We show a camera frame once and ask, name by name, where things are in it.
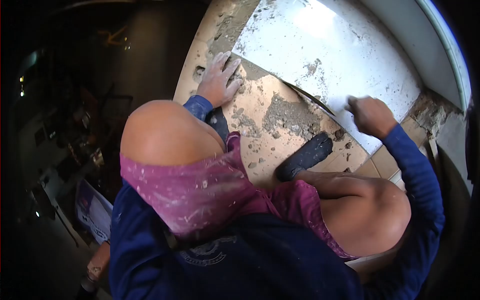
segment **man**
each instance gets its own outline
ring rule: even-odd
[[[438,249],[442,199],[428,160],[391,111],[378,99],[349,99],[358,129],[396,159],[408,198],[387,180],[307,171],[332,151],[325,133],[277,168],[282,184],[257,189],[241,164],[240,135],[224,143],[202,122],[241,84],[227,87],[240,63],[225,68],[229,56],[215,56],[183,107],[152,101],[125,126],[126,182],[112,218],[114,298],[415,298]],[[409,221],[394,263],[362,286],[344,260],[392,248]],[[165,225],[178,249],[168,246]]]

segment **right hand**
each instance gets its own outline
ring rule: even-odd
[[[387,105],[370,96],[365,98],[348,97],[346,109],[353,114],[355,125],[360,132],[383,140],[398,124]]]

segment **purple shorts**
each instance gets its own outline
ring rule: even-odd
[[[313,186],[297,180],[256,188],[241,161],[240,133],[230,133],[226,146],[225,154],[186,166],[142,165],[120,154],[121,175],[180,240],[205,239],[240,216],[273,214],[310,228],[338,256],[356,258],[328,231]]]

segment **foot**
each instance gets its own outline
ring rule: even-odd
[[[332,146],[326,132],[317,134],[276,168],[276,177],[281,182],[293,181],[300,171],[315,166],[332,153]]]

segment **sleeve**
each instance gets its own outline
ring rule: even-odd
[[[437,254],[445,217],[436,175],[400,125],[385,138],[412,207],[412,232],[393,263],[364,285],[366,299],[415,299]]]
[[[207,114],[213,110],[213,105],[200,95],[191,96],[183,105],[194,117],[205,122]]]
[[[124,181],[113,205],[109,282],[114,299],[166,299],[179,272],[163,234],[165,225]]]

